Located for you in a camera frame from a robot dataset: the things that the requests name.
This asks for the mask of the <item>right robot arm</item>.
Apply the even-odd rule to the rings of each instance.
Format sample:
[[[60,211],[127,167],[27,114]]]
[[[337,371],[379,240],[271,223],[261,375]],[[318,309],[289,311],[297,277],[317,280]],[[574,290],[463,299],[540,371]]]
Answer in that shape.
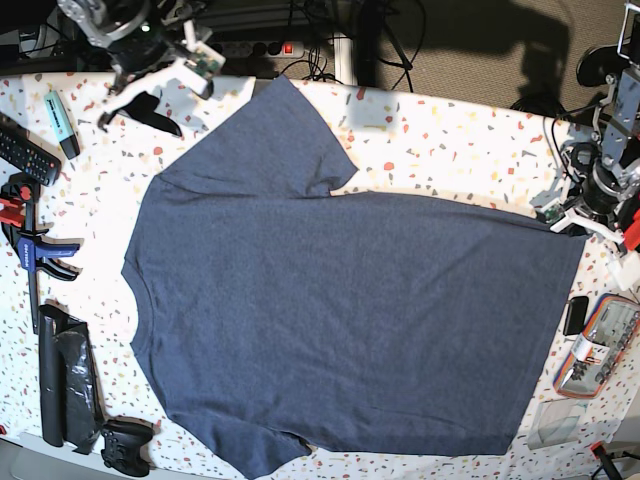
[[[180,137],[178,124],[156,112],[160,98],[153,91],[176,80],[201,99],[213,94],[213,78],[225,57],[207,44],[212,30],[194,22],[204,3],[185,1],[175,16],[173,1],[60,1],[58,6],[89,44],[111,59],[115,78],[97,126],[105,131],[123,114]]]

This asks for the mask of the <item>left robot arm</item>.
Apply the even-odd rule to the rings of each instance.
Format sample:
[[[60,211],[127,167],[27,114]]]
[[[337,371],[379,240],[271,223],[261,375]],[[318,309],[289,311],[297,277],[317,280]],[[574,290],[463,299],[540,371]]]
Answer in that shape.
[[[627,253],[639,249],[639,4],[624,7],[617,43],[587,51],[576,72],[606,96],[554,119],[593,113],[588,141],[556,148],[570,189],[541,215],[556,233],[591,232]]]

